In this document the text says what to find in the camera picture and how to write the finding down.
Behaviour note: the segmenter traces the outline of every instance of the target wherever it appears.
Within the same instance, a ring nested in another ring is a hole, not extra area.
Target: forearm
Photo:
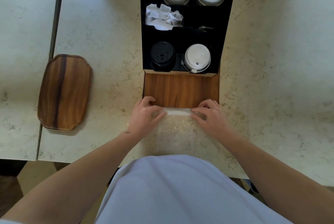
[[[122,132],[43,181],[4,218],[26,224],[79,223],[139,140]]]
[[[234,133],[219,141],[273,210],[293,223],[334,223],[334,193]]]

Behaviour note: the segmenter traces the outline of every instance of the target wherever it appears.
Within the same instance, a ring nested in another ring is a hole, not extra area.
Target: person
[[[0,223],[80,223],[124,157],[166,115],[150,105],[154,101],[139,100],[126,131],[44,180]],[[96,224],[334,223],[334,193],[239,136],[217,102],[205,100],[192,111],[198,125],[233,154],[270,208],[206,161],[147,156],[116,172]]]

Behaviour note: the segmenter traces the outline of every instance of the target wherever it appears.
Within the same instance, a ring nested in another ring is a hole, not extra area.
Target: white cup lid
[[[185,64],[188,69],[200,71],[210,62],[211,56],[209,49],[203,44],[191,45],[185,53]]]

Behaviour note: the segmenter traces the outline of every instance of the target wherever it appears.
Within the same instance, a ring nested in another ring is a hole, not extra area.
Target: hand
[[[164,108],[156,105],[151,106],[150,102],[155,102],[155,98],[145,96],[144,99],[140,99],[135,104],[132,110],[129,127],[125,133],[133,134],[142,139],[167,115]]]
[[[211,99],[202,101],[197,108],[191,109],[193,118],[198,125],[210,136],[217,140],[224,139],[233,133],[233,129],[228,125],[225,115],[220,110],[219,104]]]

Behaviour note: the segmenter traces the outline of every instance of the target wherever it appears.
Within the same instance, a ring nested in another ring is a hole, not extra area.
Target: wooden panel
[[[86,114],[92,69],[80,56],[57,55],[45,69],[37,116],[46,128],[72,130]]]
[[[145,74],[144,96],[156,98],[166,108],[194,108],[201,101],[219,102],[219,73],[214,77]]]

